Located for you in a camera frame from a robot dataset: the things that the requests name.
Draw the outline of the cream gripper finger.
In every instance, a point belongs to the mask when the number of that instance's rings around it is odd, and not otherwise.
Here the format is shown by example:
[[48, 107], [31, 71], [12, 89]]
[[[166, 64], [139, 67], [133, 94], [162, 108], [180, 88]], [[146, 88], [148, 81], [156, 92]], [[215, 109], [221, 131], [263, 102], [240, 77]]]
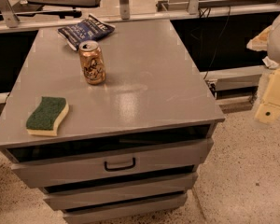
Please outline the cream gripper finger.
[[271, 26], [268, 26], [263, 31], [261, 31], [258, 35], [256, 35], [254, 38], [250, 39], [246, 47], [254, 51], [266, 51], [267, 44], [268, 44], [268, 36], [270, 31], [271, 31]]
[[269, 75], [267, 88], [261, 98], [255, 119], [269, 124], [280, 117], [280, 69]]

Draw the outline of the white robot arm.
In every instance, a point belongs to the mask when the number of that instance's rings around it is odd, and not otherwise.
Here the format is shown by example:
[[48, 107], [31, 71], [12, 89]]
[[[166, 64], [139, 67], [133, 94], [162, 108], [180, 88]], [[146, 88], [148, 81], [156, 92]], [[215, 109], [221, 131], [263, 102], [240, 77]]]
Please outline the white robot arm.
[[[280, 14], [273, 23], [251, 39], [246, 47], [254, 51], [265, 50], [268, 63], [280, 65]], [[280, 117], [280, 68], [269, 75], [268, 86], [261, 98], [255, 119], [272, 123]]]

